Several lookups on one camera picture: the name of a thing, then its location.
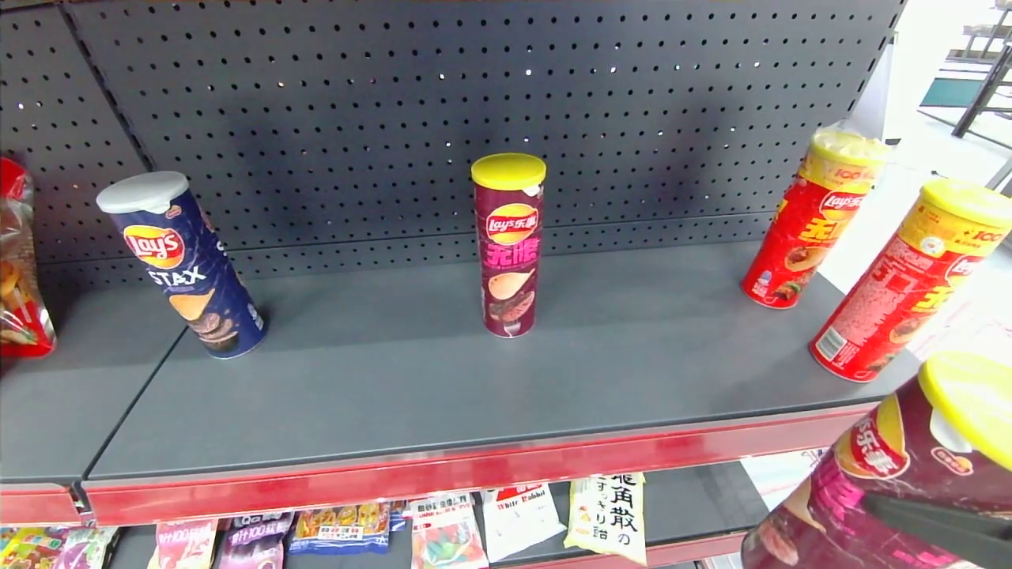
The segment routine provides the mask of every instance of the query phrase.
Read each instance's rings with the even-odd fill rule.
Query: red chip can
[[[1012,368],[939,352],[844,431],[742,544],[745,569],[971,569],[864,508],[872,492],[1012,516]]]
[[[1012,199],[950,179],[920,197],[809,344],[830,372],[866,383],[898,354],[1012,229]]]
[[[888,153],[884,144],[836,126],[816,131],[742,292],[769,308],[797,304],[874,184]]]
[[[529,154],[493,154],[471,166],[485,327],[515,338],[534,326],[547,166]]]

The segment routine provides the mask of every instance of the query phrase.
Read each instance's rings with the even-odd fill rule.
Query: yellow plastic lid
[[[543,160],[517,152],[490,154],[471,165],[471,177],[476,183],[501,190],[535,186],[544,181],[547,172]]]
[[[983,185],[938,178],[921,187],[921,197],[972,222],[1001,229],[1012,227],[1012,198]]]
[[[856,133],[820,129],[812,135],[812,149],[824,158],[855,166],[881,166],[889,158],[886,143]]]
[[[959,351],[933,354],[918,382],[974,449],[1012,471],[1012,368]]]

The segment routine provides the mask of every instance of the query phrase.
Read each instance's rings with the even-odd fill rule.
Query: barcode
[[[816,342],[816,349],[823,357],[829,360],[833,360],[834,357],[840,350],[842,350],[847,345],[847,340],[836,331],[835,328],[829,328],[826,333],[823,334],[819,341]]]

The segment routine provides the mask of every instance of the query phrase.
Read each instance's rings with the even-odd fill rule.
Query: chip bag
[[[387,553],[390,504],[368,503],[299,512],[291,555]]]
[[[408,507],[408,500],[397,500],[390,503],[390,531],[401,532],[408,527],[408,517],[405,509]]]
[[[570,483],[570,530],[564,544],[620,555],[647,566],[643,473],[591,476]]]
[[[118,527],[75,527],[67,533],[56,569],[102,569]]]
[[[566,531],[547,484],[482,491],[489,561],[502,561]]]
[[[0,553],[3,553],[4,548],[16,535],[17,527],[0,527]]]
[[[471,494],[412,500],[411,569],[487,569]]]
[[[40,357],[56,334],[35,279],[31,236],[34,185],[24,168],[0,158],[0,355]]]
[[[161,569],[210,569],[218,520],[167,521],[155,530]]]
[[[52,569],[60,555],[66,527],[24,527],[0,553],[4,569]]]
[[[291,518],[290,511],[232,518],[218,569],[281,569]]]

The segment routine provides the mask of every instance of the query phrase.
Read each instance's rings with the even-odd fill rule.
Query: store shelf
[[[771,311],[756,243],[549,257],[538,324],[488,334],[471,263],[257,280],[267,340],[230,361],[184,335],[85,483],[105,524],[651,471],[829,444],[874,383],[808,354],[841,295]]]
[[[47,299],[58,346],[5,360],[0,378],[4,523],[79,522],[80,482],[183,324],[153,288]]]
[[[554,484],[560,519],[568,522],[569,484]],[[739,464],[647,473],[644,504],[652,567],[691,562],[737,551],[742,532],[766,515],[762,499]],[[476,507],[479,522],[481,508]],[[611,556],[565,549],[565,535],[516,554],[493,567],[577,567],[624,569],[635,564]],[[154,526],[132,527],[119,541],[109,569],[145,567],[155,549]],[[286,556],[287,569],[402,569],[411,559],[410,532],[391,536],[386,555],[354,557]]]

